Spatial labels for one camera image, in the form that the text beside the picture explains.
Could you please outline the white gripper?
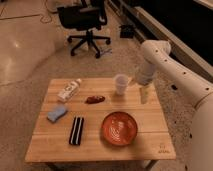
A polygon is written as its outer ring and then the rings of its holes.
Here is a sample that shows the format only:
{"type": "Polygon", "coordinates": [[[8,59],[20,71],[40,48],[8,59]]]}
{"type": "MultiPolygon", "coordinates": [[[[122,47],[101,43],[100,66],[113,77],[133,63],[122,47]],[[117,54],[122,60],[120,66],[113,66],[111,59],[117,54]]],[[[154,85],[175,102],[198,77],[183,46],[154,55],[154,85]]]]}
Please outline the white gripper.
{"type": "Polygon", "coordinates": [[[156,68],[153,64],[145,64],[145,63],[142,63],[141,65],[139,65],[136,70],[136,73],[135,73],[136,82],[140,85],[146,85],[140,88],[142,104],[145,104],[148,100],[148,96],[149,96],[148,84],[152,82],[155,71],[156,71],[156,68]]]}

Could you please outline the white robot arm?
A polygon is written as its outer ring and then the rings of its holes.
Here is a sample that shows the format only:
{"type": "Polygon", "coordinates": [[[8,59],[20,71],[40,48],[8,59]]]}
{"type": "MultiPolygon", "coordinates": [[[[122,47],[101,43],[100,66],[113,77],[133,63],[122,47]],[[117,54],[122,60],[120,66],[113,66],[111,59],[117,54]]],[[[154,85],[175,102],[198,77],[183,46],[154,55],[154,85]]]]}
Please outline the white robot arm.
{"type": "Polygon", "coordinates": [[[166,74],[189,99],[196,112],[188,171],[213,171],[213,83],[173,60],[165,40],[146,40],[141,45],[141,63],[135,74],[140,85],[149,84],[156,70],[166,74]]]}

